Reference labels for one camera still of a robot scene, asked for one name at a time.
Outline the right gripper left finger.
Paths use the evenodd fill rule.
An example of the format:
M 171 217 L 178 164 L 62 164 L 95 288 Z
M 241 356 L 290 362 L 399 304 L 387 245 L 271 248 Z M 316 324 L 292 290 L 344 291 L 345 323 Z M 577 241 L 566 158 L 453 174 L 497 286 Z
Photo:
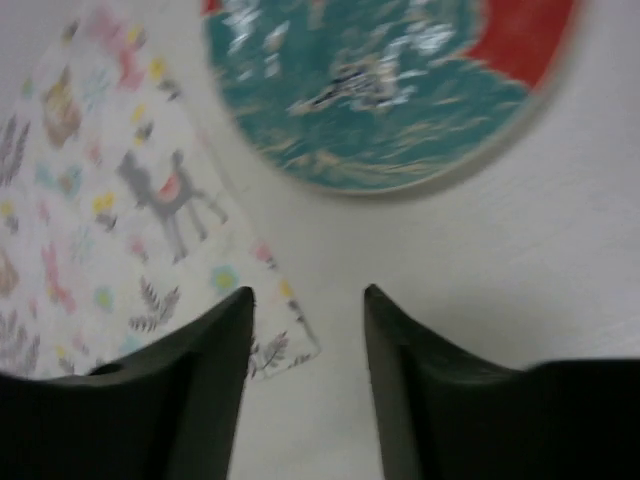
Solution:
M 1 378 L 5 479 L 224 479 L 253 341 L 242 287 L 84 376 Z

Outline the animal print cloth placemat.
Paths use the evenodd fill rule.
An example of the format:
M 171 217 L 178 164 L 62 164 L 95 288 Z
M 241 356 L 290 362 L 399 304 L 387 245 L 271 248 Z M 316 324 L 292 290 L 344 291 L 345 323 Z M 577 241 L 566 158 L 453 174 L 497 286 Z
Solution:
M 82 8 L 1 125 L 2 370 L 85 374 L 242 286 L 257 302 L 251 377 L 319 354 L 144 30 Z

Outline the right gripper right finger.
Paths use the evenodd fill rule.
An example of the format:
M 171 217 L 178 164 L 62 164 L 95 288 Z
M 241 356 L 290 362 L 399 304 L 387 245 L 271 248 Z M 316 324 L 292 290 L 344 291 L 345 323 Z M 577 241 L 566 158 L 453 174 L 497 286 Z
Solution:
M 639 362 L 488 362 L 364 293 L 364 334 L 388 479 L 635 479 Z

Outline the red and teal plate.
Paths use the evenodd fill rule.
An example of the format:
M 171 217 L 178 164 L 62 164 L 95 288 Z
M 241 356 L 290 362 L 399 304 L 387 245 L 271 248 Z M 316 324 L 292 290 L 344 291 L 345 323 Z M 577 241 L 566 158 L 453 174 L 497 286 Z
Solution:
M 502 142 L 550 83 L 579 1 L 207 1 L 208 60 L 243 139 L 345 194 L 407 188 Z

